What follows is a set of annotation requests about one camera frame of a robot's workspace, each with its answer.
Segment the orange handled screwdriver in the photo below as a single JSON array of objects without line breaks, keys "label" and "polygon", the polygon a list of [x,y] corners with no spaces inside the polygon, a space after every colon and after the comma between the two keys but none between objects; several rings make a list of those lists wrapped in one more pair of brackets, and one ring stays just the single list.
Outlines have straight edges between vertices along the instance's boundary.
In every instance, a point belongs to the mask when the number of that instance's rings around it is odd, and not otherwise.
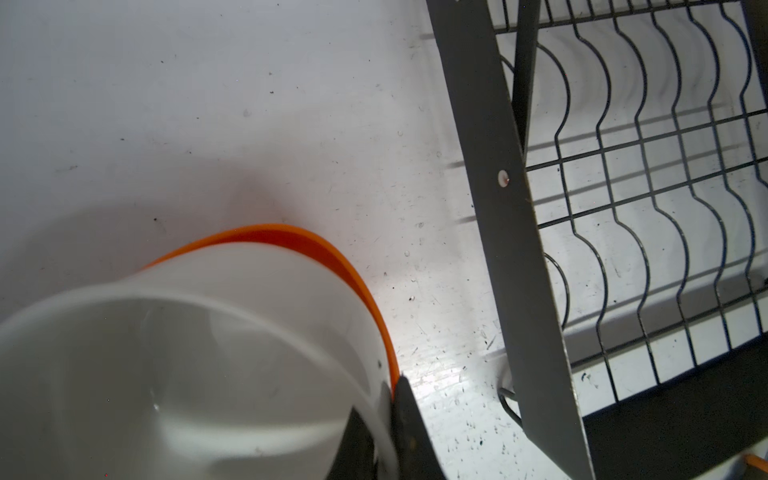
[{"label": "orange handled screwdriver", "polygon": [[751,468],[757,469],[765,474],[768,473],[768,461],[754,454],[744,456],[744,462]]}]

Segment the white plastic bowl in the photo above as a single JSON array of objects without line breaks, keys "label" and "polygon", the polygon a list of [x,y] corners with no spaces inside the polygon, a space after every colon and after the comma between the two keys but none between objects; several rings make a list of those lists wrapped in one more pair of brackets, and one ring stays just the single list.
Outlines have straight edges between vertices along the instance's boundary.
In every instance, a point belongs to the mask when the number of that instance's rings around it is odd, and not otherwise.
[{"label": "white plastic bowl", "polygon": [[204,247],[1,324],[5,479],[323,479],[358,418],[394,478],[392,367],[330,268]]}]

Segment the orange plastic bowl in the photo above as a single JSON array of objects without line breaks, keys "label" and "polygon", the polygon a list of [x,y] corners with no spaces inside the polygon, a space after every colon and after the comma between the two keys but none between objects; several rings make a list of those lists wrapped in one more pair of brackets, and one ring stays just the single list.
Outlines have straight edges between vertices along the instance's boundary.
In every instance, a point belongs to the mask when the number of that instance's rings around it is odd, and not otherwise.
[{"label": "orange plastic bowl", "polygon": [[395,390],[400,368],[390,333],[381,311],[358,271],[329,241],[309,230],[286,224],[255,224],[223,231],[163,255],[143,269],[198,249],[226,243],[260,243],[294,251],[323,265],[343,280],[360,298],[370,312],[384,344],[391,389]]}]

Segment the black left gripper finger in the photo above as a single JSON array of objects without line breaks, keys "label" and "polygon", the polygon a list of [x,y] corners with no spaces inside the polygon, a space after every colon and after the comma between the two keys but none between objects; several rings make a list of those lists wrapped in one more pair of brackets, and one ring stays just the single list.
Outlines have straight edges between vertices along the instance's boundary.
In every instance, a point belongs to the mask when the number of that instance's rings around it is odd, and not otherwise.
[{"label": "black left gripper finger", "polygon": [[437,459],[411,385],[399,377],[390,409],[390,437],[398,458],[398,470],[390,473],[383,455],[356,410],[351,410],[329,479],[443,479]]}]

